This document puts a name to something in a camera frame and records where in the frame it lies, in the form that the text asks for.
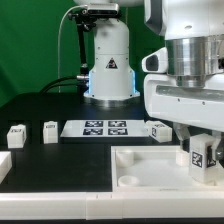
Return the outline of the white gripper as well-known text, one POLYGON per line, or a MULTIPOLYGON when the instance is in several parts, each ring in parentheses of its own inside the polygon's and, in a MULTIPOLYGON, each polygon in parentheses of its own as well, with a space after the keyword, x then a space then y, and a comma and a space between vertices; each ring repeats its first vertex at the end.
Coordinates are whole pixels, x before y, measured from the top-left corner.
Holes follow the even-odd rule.
POLYGON ((208 77, 202 89, 177 87, 172 77, 149 74, 144 80, 144 104, 150 117, 175 122, 173 128, 184 151, 190 145, 188 125, 215 130, 214 158, 224 159, 224 74, 208 77))

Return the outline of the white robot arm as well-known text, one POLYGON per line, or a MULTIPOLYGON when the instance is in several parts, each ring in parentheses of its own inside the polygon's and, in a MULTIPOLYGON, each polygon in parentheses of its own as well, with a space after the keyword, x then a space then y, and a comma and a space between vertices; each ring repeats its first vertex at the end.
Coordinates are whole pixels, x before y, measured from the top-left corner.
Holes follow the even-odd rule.
POLYGON ((95 64, 85 98, 127 101, 135 91, 129 69, 128 29, 121 6, 144 7, 144 22, 165 46, 142 60, 144 105, 152 118, 175 125, 181 141, 188 126, 224 133, 224 0, 74 0, 81 26, 94 31, 95 64))

